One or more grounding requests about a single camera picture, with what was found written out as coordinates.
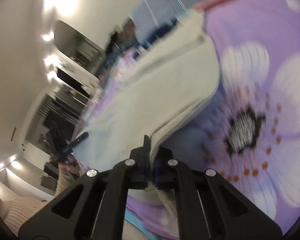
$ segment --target flower print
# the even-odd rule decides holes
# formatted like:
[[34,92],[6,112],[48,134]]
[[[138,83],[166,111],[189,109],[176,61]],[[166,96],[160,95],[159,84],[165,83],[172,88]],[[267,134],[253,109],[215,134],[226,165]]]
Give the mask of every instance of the flower print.
[[300,12],[300,0],[286,0],[288,8],[295,11]]
[[163,146],[193,169],[215,169],[274,219],[277,194],[300,207],[300,53],[277,70],[270,61],[255,42],[227,48],[211,103]]

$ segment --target pink object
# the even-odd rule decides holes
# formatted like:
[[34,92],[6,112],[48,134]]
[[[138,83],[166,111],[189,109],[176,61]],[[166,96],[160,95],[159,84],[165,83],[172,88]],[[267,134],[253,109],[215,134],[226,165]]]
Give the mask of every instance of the pink object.
[[201,2],[195,3],[193,5],[193,8],[198,11],[201,11],[201,10],[208,11],[208,10],[210,10],[220,4],[224,4],[228,1],[231,1],[231,0],[203,0]]

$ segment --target mirror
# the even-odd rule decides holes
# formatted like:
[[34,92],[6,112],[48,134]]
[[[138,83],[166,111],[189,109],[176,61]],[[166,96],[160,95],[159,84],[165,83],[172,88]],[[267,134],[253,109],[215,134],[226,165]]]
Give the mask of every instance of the mirror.
[[95,72],[102,62],[103,49],[63,21],[55,24],[53,43],[60,52],[90,73]]

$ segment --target person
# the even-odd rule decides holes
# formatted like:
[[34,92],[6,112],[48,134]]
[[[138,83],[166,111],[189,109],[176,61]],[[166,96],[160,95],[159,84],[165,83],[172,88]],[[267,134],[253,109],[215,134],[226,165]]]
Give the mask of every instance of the person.
[[[74,174],[82,174],[83,170],[79,165],[69,165],[58,163],[59,179],[57,182],[55,197],[63,192],[72,182],[73,177],[69,171]],[[30,197],[18,197],[10,201],[0,199],[0,217],[9,229],[17,236],[21,226],[41,210],[48,201],[40,201]],[[124,240],[145,240],[148,239],[141,231],[132,224],[125,221],[123,226],[122,239]]]

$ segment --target flower center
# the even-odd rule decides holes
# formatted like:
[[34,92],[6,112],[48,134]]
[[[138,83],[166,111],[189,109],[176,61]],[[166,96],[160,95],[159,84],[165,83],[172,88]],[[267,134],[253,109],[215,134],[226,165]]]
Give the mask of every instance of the flower center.
[[235,119],[229,120],[231,127],[225,143],[228,146],[227,152],[230,157],[234,153],[242,155],[246,148],[253,149],[257,145],[262,122],[265,120],[264,114],[256,116],[250,106],[246,111],[238,113]]

